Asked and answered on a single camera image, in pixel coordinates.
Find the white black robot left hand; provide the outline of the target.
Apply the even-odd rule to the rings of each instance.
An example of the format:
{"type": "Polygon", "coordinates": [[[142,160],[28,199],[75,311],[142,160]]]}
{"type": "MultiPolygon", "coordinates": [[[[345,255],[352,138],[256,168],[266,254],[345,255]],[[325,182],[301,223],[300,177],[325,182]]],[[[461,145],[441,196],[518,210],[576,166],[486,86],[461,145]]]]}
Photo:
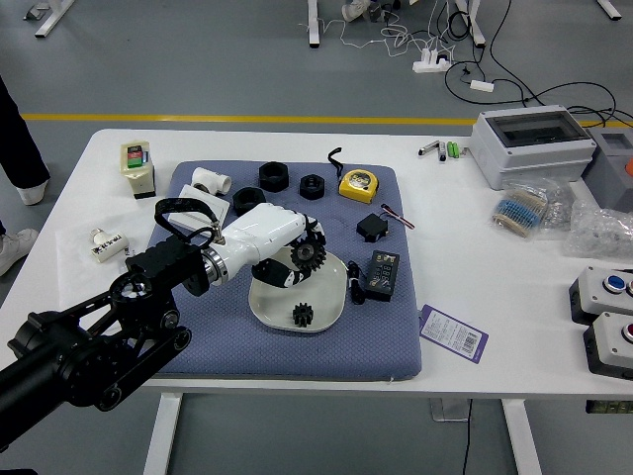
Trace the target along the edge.
{"type": "Polygon", "coordinates": [[[244,266],[252,276],[276,288],[289,288],[311,277],[326,261],[320,222],[271,203],[255,206],[223,231],[223,243],[204,251],[210,281],[227,283],[244,266]]]}

